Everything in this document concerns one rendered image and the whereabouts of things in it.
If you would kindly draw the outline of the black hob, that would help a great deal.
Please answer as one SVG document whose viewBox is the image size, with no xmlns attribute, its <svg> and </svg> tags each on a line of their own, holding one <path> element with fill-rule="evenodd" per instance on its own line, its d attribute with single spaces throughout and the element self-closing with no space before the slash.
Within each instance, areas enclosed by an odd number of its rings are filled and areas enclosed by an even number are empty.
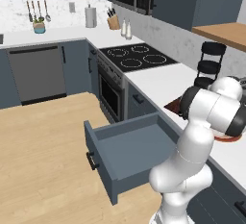
<svg viewBox="0 0 246 224">
<path fill-rule="evenodd" d="M 162 54 L 162 52 L 147 43 L 101 48 L 100 52 L 122 72 L 137 71 L 176 63 L 175 60 Z"/>
</svg>

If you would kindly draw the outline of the hanging steel ladle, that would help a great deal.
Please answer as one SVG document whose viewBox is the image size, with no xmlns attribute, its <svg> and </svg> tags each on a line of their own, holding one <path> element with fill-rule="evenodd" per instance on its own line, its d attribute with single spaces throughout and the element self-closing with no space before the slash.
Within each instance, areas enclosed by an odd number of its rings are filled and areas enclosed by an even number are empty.
<svg viewBox="0 0 246 224">
<path fill-rule="evenodd" d="M 46 18 L 46 20 L 47 20 L 48 22 L 51 22 L 51 16 L 50 16 L 49 13 L 48 13 L 46 0 L 44 0 L 44 7 L 45 7 L 45 11 L 46 11 L 45 18 Z"/>
</svg>

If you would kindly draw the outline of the grey-blue cupboard door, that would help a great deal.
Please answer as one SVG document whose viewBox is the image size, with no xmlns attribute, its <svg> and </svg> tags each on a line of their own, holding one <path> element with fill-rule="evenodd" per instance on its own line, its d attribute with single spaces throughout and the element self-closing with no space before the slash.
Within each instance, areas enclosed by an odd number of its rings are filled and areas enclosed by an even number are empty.
<svg viewBox="0 0 246 224">
<path fill-rule="evenodd" d="M 90 90 L 90 76 L 88 71 L 87 42 L 75 40 L 62 42 L 66 63 L 63 63 L 66 93 L 68 95 Z"/>
</svg>

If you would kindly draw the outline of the closed grey-blue drawer front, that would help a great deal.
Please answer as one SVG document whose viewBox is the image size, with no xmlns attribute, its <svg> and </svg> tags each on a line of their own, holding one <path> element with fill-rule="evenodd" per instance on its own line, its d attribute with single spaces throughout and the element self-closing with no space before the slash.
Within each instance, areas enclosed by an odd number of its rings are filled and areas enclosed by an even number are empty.
<svg viewBox="0 0 246 224">
<path fill-rule="evenodd" d="M 128 91 L 128 118 L 135 118 L 157 111 L 157 109 L 134 86 L 129 85 Z M 134 99 L 133 94 L 138 94 L 138 97 L 143 99 L 144 102 L 138 104 Z"/>
</svg>

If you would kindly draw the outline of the grey-blue lower cupboard front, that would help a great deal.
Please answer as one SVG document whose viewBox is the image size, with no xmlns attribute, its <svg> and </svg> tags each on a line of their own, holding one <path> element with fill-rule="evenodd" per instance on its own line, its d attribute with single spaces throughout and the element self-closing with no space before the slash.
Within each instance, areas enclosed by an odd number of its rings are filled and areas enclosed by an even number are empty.
<svg viewBox="0 0 246 224">
<path fill-rule="evenodd" d="M 195 224 L 246 224 L 246 217 L 234 206 L 246 196 L 210 161 L 213 174 L 210 187 L 198 193 L 188 204 L 187 213 Z"/>
</svg>

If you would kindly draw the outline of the wooden knife block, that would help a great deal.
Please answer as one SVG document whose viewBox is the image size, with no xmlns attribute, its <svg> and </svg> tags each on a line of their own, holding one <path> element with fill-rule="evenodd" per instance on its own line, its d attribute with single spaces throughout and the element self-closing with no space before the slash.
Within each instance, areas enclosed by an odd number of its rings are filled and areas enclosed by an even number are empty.
<svg viewBox="0 0 246 224">
<path fill-rule="evenodd" d="M 119 30 L 120 25 L 119 25 L 119 20 L 118 16 L 116 14 L 116 11 L 114 8 L 108 9 L 107 10 L 108 14 L 108 24 L 111 30 Z"/>
</svg>

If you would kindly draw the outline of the grey dishwasher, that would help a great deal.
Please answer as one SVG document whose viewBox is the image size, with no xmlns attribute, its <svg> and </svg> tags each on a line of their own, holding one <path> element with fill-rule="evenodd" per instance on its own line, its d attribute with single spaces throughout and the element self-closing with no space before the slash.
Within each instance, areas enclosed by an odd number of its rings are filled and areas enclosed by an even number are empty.
<svg viewBox="0 0 246 224">
<path fill-rule="evenodd" d="M 57 44 L 18 47 L 7 53 L 22 105 L 66 95 Z"/>
</svg>

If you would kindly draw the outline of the wooden shelf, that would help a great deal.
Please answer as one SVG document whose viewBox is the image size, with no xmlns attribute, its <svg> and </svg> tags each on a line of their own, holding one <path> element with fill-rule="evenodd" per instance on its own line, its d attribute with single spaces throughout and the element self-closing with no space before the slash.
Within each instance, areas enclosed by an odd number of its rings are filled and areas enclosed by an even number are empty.
<svg viewBox="0 0 246 224">
<path fill-rule="evenodd" d="M 225 23 L 192 28 L 192 32 L 246 52 L 246 24 Z"/>
</svg>

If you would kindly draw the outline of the grey-blue corner cupboard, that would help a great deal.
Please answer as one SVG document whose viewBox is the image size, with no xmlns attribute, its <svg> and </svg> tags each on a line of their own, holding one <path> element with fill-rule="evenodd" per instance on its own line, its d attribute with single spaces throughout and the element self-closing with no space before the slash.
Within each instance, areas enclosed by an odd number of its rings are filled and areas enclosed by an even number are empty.
<svg viewBox="0 0 246 224">
<path fill-rule="evenodd" d="M 96 95 L 96 97 L 99 97 L 97 51 L 91 44 L 88 45 L 88 57 L 91 77 L 91 91 Z"/>
</svg>

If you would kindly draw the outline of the hanging kitchen tool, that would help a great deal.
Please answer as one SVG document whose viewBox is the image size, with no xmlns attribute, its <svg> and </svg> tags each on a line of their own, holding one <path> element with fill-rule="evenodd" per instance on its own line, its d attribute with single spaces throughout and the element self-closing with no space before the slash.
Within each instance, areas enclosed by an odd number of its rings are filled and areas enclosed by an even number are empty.
<svg viewBox="0 0 246 224">
<path fill-rule="evenodd" d="M 44 21 L 44 17 L 41 15 L 41 9 L 40 9 L 40 4 L 39 4 L 38 0 L 37 0 L 37 6 L 38 6 L 38 10 L 39 10 L 39 18 L 38 18 L 38 20 L 40 22 L 43 22 Z"/>
<path fill-rule="evenodd" d="M 33 8 L 33 11 L 34 11 L 34 22 L 37 23 L 37 14 L 36 14 L 36 9 L 35 9 L 35 3 L 34 3 L 34 0 L 32 0 L 32 8 Z"/>
<path fill-rule="evenodd" d="M 27 8 L 28 8 L 29 20 L 30 20 L 30 22 L 33 22 L 33 17 L 32 17 L 32 14 L 31 14 L 31 9 L 30 9 L 30 5 L 29 5 L 29 1 L 28 0 L 26 1 L 26 4 L 27 4 Z"/>
</svg>

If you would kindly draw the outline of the teal plant pot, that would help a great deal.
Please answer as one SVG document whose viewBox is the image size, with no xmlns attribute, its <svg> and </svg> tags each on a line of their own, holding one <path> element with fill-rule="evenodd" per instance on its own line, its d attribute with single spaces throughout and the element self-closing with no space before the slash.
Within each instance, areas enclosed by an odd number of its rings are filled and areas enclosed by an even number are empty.
<svg viewBox="0 0 246 224">
<path fill-rule="evenodd" d="M 34 28 L 34 32 L 36 34 L 44 34 L 46 31 L 44 20 L 43 19 L 35 19 L 33 22 L 33 28 Z"/>
</svg>

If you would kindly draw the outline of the grey-blue tall wall cupboard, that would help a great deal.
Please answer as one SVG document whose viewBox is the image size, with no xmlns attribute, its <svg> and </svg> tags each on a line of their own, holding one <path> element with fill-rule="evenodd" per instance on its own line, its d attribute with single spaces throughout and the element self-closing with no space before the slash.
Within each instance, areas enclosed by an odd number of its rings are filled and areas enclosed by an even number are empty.
<svg viewBox="0 0 246 224">
<path fill-rule="evenodd" d="M 242 0 L 154 0 L 152 16 L 191 31 L 196 26 L 236 22 Z"/>
</svg>

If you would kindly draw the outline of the dark brown cutting board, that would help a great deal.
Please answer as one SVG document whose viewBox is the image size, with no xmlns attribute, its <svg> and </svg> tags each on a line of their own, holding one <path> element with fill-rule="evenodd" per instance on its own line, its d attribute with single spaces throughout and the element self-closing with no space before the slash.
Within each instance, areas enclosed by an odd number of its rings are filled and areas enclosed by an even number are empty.
<svg viewBox="0 0 246 224">
<path fill-rule="evenodd" d="M 178 97 L 177 99 L 171 101 L 170 103 L 168 103 L 164 107 L 167 110 L 169 110 L 169 111 L 171 111 L 171 112 L 173 112 L 175 114 L 178 114 L 179 111 L 180 111 L 180 102 L 181 102 L 181 99 L 182 99 L 182 97 Z"/>
</svg>

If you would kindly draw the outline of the steel oven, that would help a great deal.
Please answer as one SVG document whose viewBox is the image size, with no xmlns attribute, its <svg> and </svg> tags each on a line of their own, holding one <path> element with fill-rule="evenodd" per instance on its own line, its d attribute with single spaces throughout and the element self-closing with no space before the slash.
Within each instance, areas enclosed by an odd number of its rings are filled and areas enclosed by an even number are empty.
<svg viewBox="0 0 246 224">
<path fill-rule="evenodd" d="M 109 114 L 111 122 L 124 119 L 125 89 L 122 73 L 102 54 L 97 55 L 99 99 Z"/>
</svg>

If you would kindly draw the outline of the red plate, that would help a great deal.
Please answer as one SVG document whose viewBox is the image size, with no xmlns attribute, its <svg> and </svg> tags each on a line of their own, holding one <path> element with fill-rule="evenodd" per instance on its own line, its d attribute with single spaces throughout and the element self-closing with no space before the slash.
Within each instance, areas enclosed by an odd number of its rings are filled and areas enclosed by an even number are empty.
<svg viewBox="0 0 246 224">
<path fill-rule="evenodd" d="M 227 136 L 227 135 L 216 135 L 214 137 L 215 140 L 220 141 L 220 142 L 224 142 L 224 143 L 232 143 L 232 142 L 236 142 L 238 140 L 240 140 L 242 138 L 242 135 L 239 135 L 237 137 L 231 137 L 231 136 Z"/>
</svg>

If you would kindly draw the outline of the white shaker bottle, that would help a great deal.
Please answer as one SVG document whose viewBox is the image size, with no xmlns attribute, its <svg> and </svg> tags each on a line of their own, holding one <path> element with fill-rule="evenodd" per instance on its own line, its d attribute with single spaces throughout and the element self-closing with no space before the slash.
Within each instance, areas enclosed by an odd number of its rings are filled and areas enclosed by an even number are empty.
<svg viewBox="0 0 246 224">
<path fill-rule="evenodd" d="M 132 39 L 132 29 L 131 29 L 131 22 L 130 22 L 130 20 L 128 21 L 128 24 L 127 24 L 125 38 L 128 39 L 128 40 Z"/>
<path fill-rule="evenodd" d="M 124 18 L 122 26 L 121 26 L 121 36 L 122 37 L 126 36 L 126 30 L 127 30 L 127 25 L 126 25 L 126 20 Z"/>
</svg>

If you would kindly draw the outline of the white paper towel roll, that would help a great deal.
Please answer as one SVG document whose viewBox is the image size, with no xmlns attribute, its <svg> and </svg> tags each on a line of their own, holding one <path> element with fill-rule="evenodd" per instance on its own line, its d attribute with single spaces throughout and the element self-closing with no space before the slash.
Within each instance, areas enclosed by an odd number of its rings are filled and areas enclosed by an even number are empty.
<svg viewBox="0 0 246 224">
<path fill-rule="evenodd" d="M 97 26 L 96 9 L 92 8 L 90 5 L 87 5 L 87 7 L 85 8 L 85 15 L 86 27 L 95 28 Z"/>
</svg>

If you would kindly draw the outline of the open grey-blue drawer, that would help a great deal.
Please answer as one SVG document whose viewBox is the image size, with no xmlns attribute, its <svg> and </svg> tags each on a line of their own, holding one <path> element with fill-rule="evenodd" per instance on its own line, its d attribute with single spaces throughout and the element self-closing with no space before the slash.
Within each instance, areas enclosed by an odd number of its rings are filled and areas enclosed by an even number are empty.
<svg viewBox="0 0 246 224">
<path fill-rule="evenodd" d="M 120 193 L 149 182 L 150 170 L 169 158 L 182 133 L 159 112 L 97 129 L 86 121 L 84 127 L 86 147 L 114 205 Z"/>
</svg>

